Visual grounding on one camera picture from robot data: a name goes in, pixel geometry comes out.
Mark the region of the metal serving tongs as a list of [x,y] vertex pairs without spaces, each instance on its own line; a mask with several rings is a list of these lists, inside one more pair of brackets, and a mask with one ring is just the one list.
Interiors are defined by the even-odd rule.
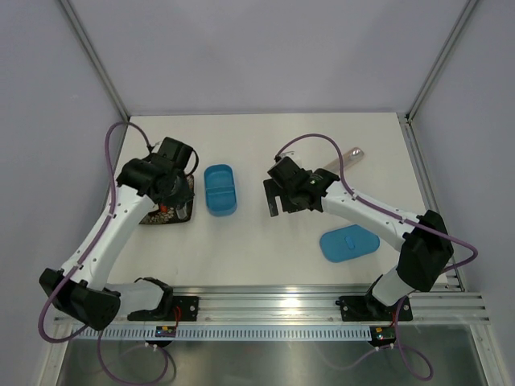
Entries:
[[181,220],[181,221],[186,220],[188,218],[187,203],[178,205],[175,208],[175,214],[176,214],[176,218],[178,220]]

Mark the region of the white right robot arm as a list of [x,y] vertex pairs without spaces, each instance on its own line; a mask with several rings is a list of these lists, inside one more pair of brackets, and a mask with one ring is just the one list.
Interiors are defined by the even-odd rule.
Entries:
[[339,216],[375,234],[398,251],[397,264],[361,296],[343,296],[338,303],[345,321],[387,321],[413,292],[429,292],[454,253],[440,214],[392,215],[366,205],[364,195],[347,189],[340,178],[324,169],[272,167],[264,181],[272,216],[309,210]]

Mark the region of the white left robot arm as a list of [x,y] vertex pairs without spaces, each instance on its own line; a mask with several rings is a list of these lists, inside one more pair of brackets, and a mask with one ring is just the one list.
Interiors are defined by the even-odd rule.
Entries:
[[153,206],[186,207],[193,199],[184,162],[152,154],[126,163],[111,182],[111,199],[76,255],[60,269],[45,269],[39,283],[48,299],[39,315],[43,330],[50,307],[101,331],[117,316],[133,321],[175,317],[171,286],[152,277],[110,285],[109,274],[140,221]]

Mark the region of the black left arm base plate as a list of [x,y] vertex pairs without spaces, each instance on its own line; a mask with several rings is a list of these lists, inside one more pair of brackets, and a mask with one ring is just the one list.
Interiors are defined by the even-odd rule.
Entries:
[[135,322],[196,322],[199,312],[197,296],[176,296],[162,300],[153,310],[137,310],[127,315]]

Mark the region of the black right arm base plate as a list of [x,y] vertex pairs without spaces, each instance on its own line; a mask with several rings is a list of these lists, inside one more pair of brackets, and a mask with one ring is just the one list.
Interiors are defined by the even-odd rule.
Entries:
[[401,300],[400,310],[398,302],[393,306],[385,306],[375,298],[364,295],[340,296],[335,304],[340,309],[343,322],[409,322],[414,318],[408,298]]

